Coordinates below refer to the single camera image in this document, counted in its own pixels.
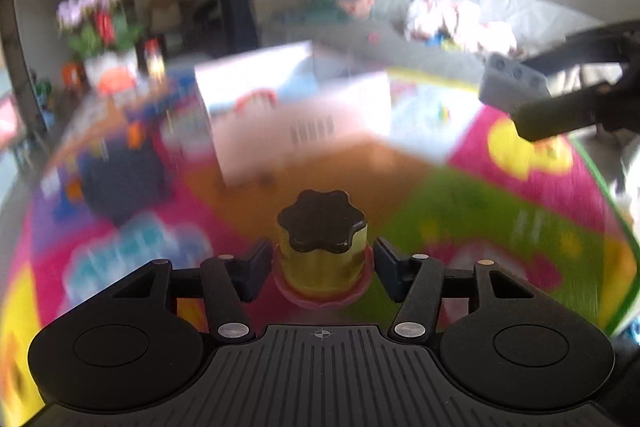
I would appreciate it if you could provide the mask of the grey sofa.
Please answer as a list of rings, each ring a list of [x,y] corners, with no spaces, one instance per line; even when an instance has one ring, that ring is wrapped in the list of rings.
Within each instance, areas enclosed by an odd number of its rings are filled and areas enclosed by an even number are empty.
[[[250,0],[261,46],[312,41],[477,83],[488,54],[532,56],[600,20],[546,0]]]

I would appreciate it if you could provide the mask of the black cat plush toy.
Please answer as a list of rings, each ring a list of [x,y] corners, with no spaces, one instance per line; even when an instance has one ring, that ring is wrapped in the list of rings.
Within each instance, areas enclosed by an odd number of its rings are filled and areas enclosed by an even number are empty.
[[[112,142],[105,157],[91,158],[80,170],[80,186],[89,209],[116,228],[171,195],[165,165],[150,138],[139,147]]]

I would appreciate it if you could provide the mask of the white grey rectangular block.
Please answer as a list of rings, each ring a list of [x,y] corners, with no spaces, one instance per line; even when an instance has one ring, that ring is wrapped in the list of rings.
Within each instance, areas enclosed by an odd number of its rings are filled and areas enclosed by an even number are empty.
[[[500,54],[487,57],[478,91],[485,105],[513,114],[522,105],[550,96],[547,78],[540,72]]]

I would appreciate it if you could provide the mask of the red hooded doll figure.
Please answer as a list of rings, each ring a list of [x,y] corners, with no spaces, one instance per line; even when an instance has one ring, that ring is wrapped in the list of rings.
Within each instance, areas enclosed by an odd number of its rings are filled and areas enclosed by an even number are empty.
[[[235,102],[236,115],[253,114],[262,110],[275,108],[278,105],[277,92],[268,89],[254,90],[238,98]]]

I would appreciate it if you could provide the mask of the pink cardboard box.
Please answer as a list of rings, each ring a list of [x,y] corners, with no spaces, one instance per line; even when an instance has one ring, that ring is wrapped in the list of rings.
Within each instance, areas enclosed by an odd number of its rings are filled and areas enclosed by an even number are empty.
[[[194,76],[228,185],[382,138],[392,127],[387,72],[311,41],[202,63]],[[236,115],[238,98],[259,89],[276,91],[278,105]]]

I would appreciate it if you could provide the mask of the glass jar with red lid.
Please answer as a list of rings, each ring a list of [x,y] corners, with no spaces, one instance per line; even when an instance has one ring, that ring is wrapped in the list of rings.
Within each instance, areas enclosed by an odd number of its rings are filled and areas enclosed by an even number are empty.
[[[154,81],[162,82],[166,77],[165,60],[157,38],[145,41],[143,53],[149,77]]]

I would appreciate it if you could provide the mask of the colourful cartoon play mat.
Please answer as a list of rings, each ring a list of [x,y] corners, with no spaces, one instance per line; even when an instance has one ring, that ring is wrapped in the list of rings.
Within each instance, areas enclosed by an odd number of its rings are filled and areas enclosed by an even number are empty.
[[[639,247],[573,140],[371,75],[79,115],[1,314],[8,426],[634,426]]]

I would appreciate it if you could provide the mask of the orange bowl toy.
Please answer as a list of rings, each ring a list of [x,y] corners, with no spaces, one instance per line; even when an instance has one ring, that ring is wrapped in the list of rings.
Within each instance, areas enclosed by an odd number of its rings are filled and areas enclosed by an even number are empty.
[[[125,66],[105,69],[99,75],[96,90],[101,94],[115,94],[134,89],[137,86],[137,76]]]

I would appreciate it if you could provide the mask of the orchid plant in white pot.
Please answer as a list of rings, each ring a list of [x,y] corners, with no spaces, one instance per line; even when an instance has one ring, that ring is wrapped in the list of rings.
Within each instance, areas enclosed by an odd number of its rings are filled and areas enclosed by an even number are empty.
[[[84,65],[92,87],[110,70],[138,73],[136,46],[142,27],[131,17],[134,0],[64,0],[56,8],[60,33]]]

